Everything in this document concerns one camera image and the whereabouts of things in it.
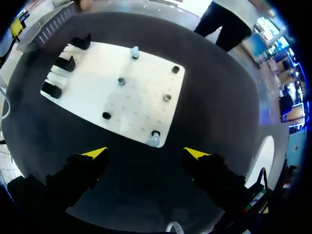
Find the white shirt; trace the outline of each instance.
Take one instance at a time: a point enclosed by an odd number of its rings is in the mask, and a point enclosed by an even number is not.
[[[233,12],[250,29],[253,29],[260,17],[257,9],[248,0],[213,0],[216,4]]]

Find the black bracket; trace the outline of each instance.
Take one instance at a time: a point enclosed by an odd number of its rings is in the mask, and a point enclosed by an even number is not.
[[[76,67],[76,62],[74,60],[74,57],[71,56],[69,60],[66,60],[64,58],[58,58],[54,65],[61,69],[64,69],[65,71],[72,72]]]
[[[62,95],[62,90],[60,88],[46,81],[43,83],[41,90],[56,99]]]
[[[84,39],[73,38],[69,43],[81,50],[87,50],[91,44],[91,34],[88,34]]]

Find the cable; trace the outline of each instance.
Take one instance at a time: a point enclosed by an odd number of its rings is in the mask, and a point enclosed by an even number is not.
[[[8,96],[5,94],[5,92],[2,90],[1,87],[0,87],[0,93],[2,93],[2,95],[4,96],[4,99],[5,99],[6,102],[8,103],[8,111],[6,112],[5,115],[3,115],[3,116],[0,117],[0,120],[3,120],[3,119],[5,119],[5,118],[7,118],[8,115],[10,114],[10,112],[11,112],[11,103],[10,103],[10,101],[9,101]]]
[[[166,232],[169,233],[171,231],[172,227],[174,227],[176,234],[184,234],[184,231],[183,231],[181,225],[175,221],[168,224]]]
[[[266,172],[264,167],[261,169],[261,171],[259,173],[259,176],[258,176],[258,179],[257,179],[257,183],[261,182],[262,176],[263,176],[263,179],[264,179],[264,187],[265,187],[266,193],[268,193],[269,192],[268,178],[267,178],[267,172]]]
[[[267,196],[267,204],[264,206],[264,208],[262,209],[261,213],[264,212],[264,210],[269,207],[269,186],[268,186],[268,178],[267,178],[267,172],[265,170],[265,168],[263,167],[259,173],[258,179],[257,179],[257,183],[261,182],[261,179],[264,179],[264,187],[265,187],[265,196]]]

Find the black surface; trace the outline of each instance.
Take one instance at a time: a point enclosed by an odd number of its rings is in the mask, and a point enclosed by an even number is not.
[[[186,69],[165,145],[151,148],[89,123],[40,95],[44,79],[73,37],[133,48]],[[2,122],[21,171],[44,181],[67,156],[104,146],[110,165],[72,215],[107,228],[156,232],[178,221],[187,233],[210,228],[221,215],[181,167],[183,147],[216,152],[230,170],[248,171],[259,123],[256,85],[229,55],[192,31],[165,20],[125,13],[76,16],[44,50],[25,53],[7,89],[12,112]]]

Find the person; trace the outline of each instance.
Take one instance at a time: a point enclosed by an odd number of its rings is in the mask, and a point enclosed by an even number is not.
[[[269,10],[265,0],[213,0],[194,32],[206,37],[222,27],[216,45],[228,52],[252,34],[260,14]]]

